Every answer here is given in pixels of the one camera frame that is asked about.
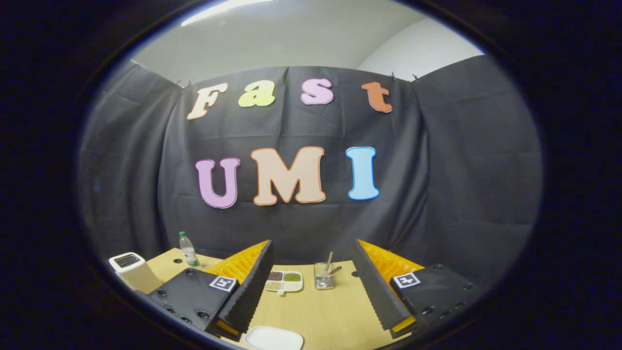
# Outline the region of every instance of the orange letter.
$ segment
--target orange letter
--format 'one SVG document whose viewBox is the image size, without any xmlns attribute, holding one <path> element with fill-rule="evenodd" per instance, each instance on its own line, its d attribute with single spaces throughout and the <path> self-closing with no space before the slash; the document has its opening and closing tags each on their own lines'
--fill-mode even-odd
<svg viewBox="0 0 622 350">
<path fill-rule="evenodd" d="M 369 104 L 372 108 L 383 113 L 389 113 L 393 110 L 393 106 L 384 102 L 384 96 L 389 96 L 389 90 L 380 86 L 379 82 L 363 84 L 362 88 L 367 90 Z"/>
<path fill-rule="evenodd" d="M 300 190 L 296 200 L 300 203 L 316 203 L 326 199 L 320 183 L 320 158 L 324 155 L 321 147 L 303 147 L 296 154 L 291 168 L 274 148 L 259 148 L 251 152 L 257 162 L 258 194 L 253 202 L 258 206 L 271 206 L 277 198 L 272 194 L 272 184 L 285 203 L 292 199 L 296 184 Z"/>
<path fill-rule="evenodd" d="M 225 92 L 228 87 L 229 85 L 227 83 L 222 83 L 197 91 L 197 102 L 195 102 L 195 106 L 192 108 L 190 114 L 188 114 L 187 119 L 197 119 L 206 115 L 207 110 L 205 109 L 205 104 L 207 104 L 207 107 L 213 106 L 218 98 L 218 92 Z"/>
</svg>

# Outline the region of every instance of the screw hole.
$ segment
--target screw hole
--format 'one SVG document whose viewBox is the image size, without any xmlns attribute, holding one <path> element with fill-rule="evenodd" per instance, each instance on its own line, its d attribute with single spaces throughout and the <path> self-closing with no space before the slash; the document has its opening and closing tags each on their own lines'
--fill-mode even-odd
<svg viewBox="0 0 622 350">
<path fill-rule="evenodd" d="M 434 311 L 434 306 L 428 306 L 423 311 L 421 311 L 422 315 L 431 314 Z"/>
</svg>

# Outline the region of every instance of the ceiling light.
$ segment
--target ceiling light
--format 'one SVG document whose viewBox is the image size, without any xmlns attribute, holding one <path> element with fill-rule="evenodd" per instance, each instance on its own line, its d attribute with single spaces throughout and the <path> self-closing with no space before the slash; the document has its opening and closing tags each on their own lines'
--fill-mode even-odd
<svg viewBox="0 0 622 350">
<path fill-rule="evenodd" d="M 240 7 L 244 5 L 256 4 L 258 2 L 268 2 L 268 1 L 274 1 L 274 0 L 229 0 L 229 1 L 225 1 L 216 6 L 212 6 L 205 11 L 199 12 L 198 14 L 183 21 L 182 27 L 185 27 L 191 23 L 200 21 L 209 16 L 212 16 L 212 15 L 215 15 L 221 12 L 229 11 L 232 8 L 236 8 L 236 7 Z"/>
</svg>

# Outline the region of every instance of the plastic water bottle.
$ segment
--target plastic water bottle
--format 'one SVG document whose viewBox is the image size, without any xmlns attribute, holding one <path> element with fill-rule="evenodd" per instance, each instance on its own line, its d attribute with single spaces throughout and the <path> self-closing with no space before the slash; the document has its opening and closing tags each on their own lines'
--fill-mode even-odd
<svg viewBox="0 0 622 350">
<path fill-rule="evenodd" d="M 192 267 L 199 266 L 197 254 L 194 251 L 192 242 L 188 237 L 186 237 L 186 233 L 184 231 L 179 232 L 179 247 L 182 249 L 188 265 Z"/>
</svg>

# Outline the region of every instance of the cutout letter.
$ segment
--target cutout letter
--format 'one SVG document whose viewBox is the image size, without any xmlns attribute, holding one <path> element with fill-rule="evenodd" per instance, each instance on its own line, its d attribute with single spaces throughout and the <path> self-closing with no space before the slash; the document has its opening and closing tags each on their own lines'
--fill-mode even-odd
<svg viewBox="0 0 622 350">
<path fill-rule="evenodd" d="M 389 113 L 393 110 L 393 106 L 384 102 L 384 96 L 389 96 L 389 90 L 380 86 L 379 82 L 363 84 L 362 88 L 367 90 L 369 104 L 372 108 L 383 113 Z"/>
<path fill-rule="evenodd" d="M 376 150 L 371 147 L 352 147 L 346 150 L 346 156 L 352 159 L 352 173 L 354 186 L 348 192 L 348 197 L 364 201 L 378 197 L 380 191 L 374 186 L 374 169 L 371 158 L 376 155 Z"/>
<path fill-rule="evenodd" d="M 333 92 L 330 91 L 333 86 L 328 79 L 309 79 L 302 83 L 302 95 L 300 99 L 306 105 L 325 105 L 333 100 Z"/>
<path fill-rule="evenodd" d="M 220 166 L 225 170 L 225 195 L 218 196 L 211 185 L 211 170 L 216 166 L 211 159 L 198 161 L 195 167 L 198 170 L 198 187 L 201 197 L 210 207 L 225 209 L 231 207 L 238 200 L 238 184 L 235 179 L 235 168 L 239 166 L 238 158 L 225 158 Z"/>
<path fill-rule="evenodd" d="M 288 169 L 276 149 L 255 149 L 251 152 L 251 158 L 257 162 L 258 194 L 253 202 L 258 206 L 275 204 L 277 197 L 272 194 L 272 184 L 285 203 L 292 199 L 296 184 L 300 184 L 296 195 L 298 202 L 322 202 L 326 199 L 320 183 L 320 158 L 323 155 L 321 147 L 303 147 Z"/>
<path fill-rule="evenodd" d="M 218 93 L 227 91 L 228 87 L 229 85 L 227 83 L 222 83 L 212 87 L 202 88 L 197 91 L 197 101 L 195 102 L 195 106 L 192 108 L 190 114 L 188 114 L 187 119 L 197 119 L 206 115 L 207 109 L 205 109 L 205 105 L 207 104 L 207 107 L 213 106 L 218 98 Z"/>
<path fill-rule="evenodd" d="M 252 107 L 254 105 L 264 107 L 274 102 L 274 82 L 270 80 L 260 80 L 250 83 L 244 88 L 246 93 L 239 97 L 238 104 L 241 107 Z"/>
</svg>

